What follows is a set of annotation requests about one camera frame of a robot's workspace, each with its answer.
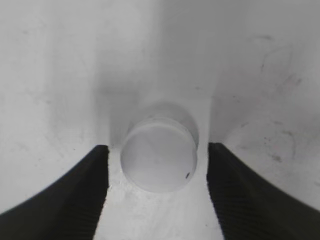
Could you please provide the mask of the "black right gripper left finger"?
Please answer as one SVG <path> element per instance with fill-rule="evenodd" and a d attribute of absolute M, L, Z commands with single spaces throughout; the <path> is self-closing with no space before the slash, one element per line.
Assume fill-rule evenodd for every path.
<path fill-rule="evenodd" d="M 0 215 L 2 240 L 92 240 L 109 187 L 109 148 L 95 146 L 46 189 Z"/>

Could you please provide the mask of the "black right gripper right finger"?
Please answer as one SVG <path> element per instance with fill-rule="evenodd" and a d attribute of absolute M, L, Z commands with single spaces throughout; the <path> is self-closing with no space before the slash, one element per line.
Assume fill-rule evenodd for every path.
<path fill-rule="evenodd" d="M 221 143 L 208 144 L 206 181 L 225 240 L 318 240 L 320 212 L 288 195 Z"/>

